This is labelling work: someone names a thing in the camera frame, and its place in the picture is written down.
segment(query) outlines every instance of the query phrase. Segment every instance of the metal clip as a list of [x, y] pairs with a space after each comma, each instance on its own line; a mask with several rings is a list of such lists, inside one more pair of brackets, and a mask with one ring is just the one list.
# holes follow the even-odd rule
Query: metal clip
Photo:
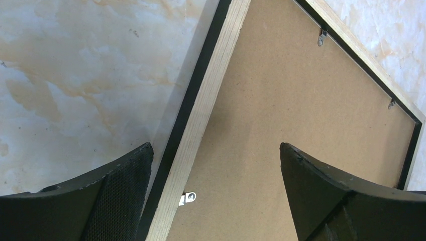
[[395, 100], [392, 99], [389, 103], [389, 106], [387, 107], [388, 109], [391, 109], [393, 106], [395, 105]]
[[179, 206], [183, 206], [189, 202], [194, 202], [196, 198], [197, 198], [197, 195], [195, 194], [195, 192], [184, 193], [180, 197]]
[[318, 46], [322, 46], [324, 44], [324, 41], [327, 37], [327, 32], [324, 29], [321, 29], [321, 34], [318, 37]]

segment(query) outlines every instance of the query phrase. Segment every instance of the marble surface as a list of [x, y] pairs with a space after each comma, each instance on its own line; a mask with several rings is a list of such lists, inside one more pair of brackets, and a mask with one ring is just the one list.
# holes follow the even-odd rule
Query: marble surface
[[[426, 113], [426, 2], [326, 0], [386, 72]], [[426, 132], [409, 190], [426, 190]]]
[[0, 195], [145, 142], [154, 177], [217, 3], [0, 1]]

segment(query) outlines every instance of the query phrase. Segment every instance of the wooden frame edge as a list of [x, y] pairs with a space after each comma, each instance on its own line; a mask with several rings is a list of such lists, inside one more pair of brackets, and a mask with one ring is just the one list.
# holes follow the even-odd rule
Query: wooden frame edge
[[349, 28], [340, 20], [325, 0], [294, 0], [344, 52], [382, 88], [415, 122], [407, 155], [396, 188], [407, 190], [418, 153], [426, 117], [408, 95], [392, 80], [382, 66], [371, 56]]
[[[195, 91], [195, 94], [192, 93], [195, 96], [195, 100], [193, 100], [192, 103], [189, 101], [190, 108], [185, 108], [184, 106], [188, 93], [185, 95], [181, 110], [179, 111], [179, 116], [181, 115], [181, 112], [184, 112], [182, 115], [187, 115], [189, 117], [184, 117], [184, 120], [181, 123], [178, 123], [178, 119], [180, 119], [179, 116], [176, 120], [175, 127], [173, 128], [169, 139], [169, 142], [173, 142], [173, 144], [169, 145], [168, 143], [165, 151], [165, 157], [163, 157], [162, 163], [160, 164], [159, 173], [162, 177], [158, 177], [159, 174], [157, 174], [155, 179], [155, 182], [157, 182], [157, 179], [162, 179], [164, 180], [164, 183], [159, 184], [161, 188], [158, 190], [154, 190], [153, 187], [153, 190], [151, 191], [144, 214], [146, 211], [149, 211], [152, 213], [152, 217], [147, 218], [148, 224], [145, 224], [145, 229], [147, 229], [146, 234], [140, 235], [139, 231], [137, 240], [144, 240], [145, 238], [146, 240], [166, 240], [168, 236], [180, 196], [184, 191], [186, 182], [190, 175], [198, 147], [201, 143], [202, 135], [204, 134], [208, 119], [216, 102], [216, 97], [218, 95], [222, 79], [237, 43], [240, 29], [247, 14], [250, 1], [251, 0], [219, 1], [219, 5], [222, 2], [228, 2], [229, 7], [226, 6], [226, 19], [222, 22], [223, 24], [221, 25], [220, 34], [217, 37], [217, 42], [215, 42], [216, 45], [213, 46], [214, 49], [212, 54], [205, 57], [207, 58], [207, 64], [204, 72], [201, 70], [202, 81], [199, 80], [199, 85], [196, 86], [195, 89], [191, 90], [191, 92]], [[378, 62], [372, 58], [370, 53], [324, 0], [294, 1], [321, 28], [326, 29], [329, 33], [330, 31], [334, 31], [334, 34], [344, 41], [344, 43], [356, 54], [356, 57], [359, 58], [364, 65], [360, 64], [360, 62], [349, 54], [341, 43], [336, 40], [333, 35], [331, 35], [334, 41], [415, 121], [415, 128], [408, 148], [407, 157], [401, 171], [400, 182], [398, 184], [399, 189], [406, 190], [414, 166], [415, 157], [418, 153], [421, 137], [423, 135], [424, 124], [426, 122], [425, 115], [415, 106], [399, 85], [394, 82], [389, 75], [387, 75], [386, 71], [378, 64]], [[315, 17], [308, 12], [306, 6], [312, 8], [314, 13], [322, 19], [322, 22], [315, 19]], [[195, 76], [196, 70], [197, 66], [191, 78], [191, 82], [193, 82], [194, 78], [200, 77]], [[380, 83], [377, 82], [372, 74], [380, 80]], [[179, 132], [175, 131], [175, 129], [181, 129], [182, 132], [180, 134], [175, 134], [174, 132]], [[167, 159], [166, 161], [171, 167], [165, 168], [165, 170], [161, 171], [161, 165], [163, 165], [165, 159]]]
[[166, 240], [168, 236], [249, 5], [250, 0], [231, 1], [229, 5], [146, 240]]

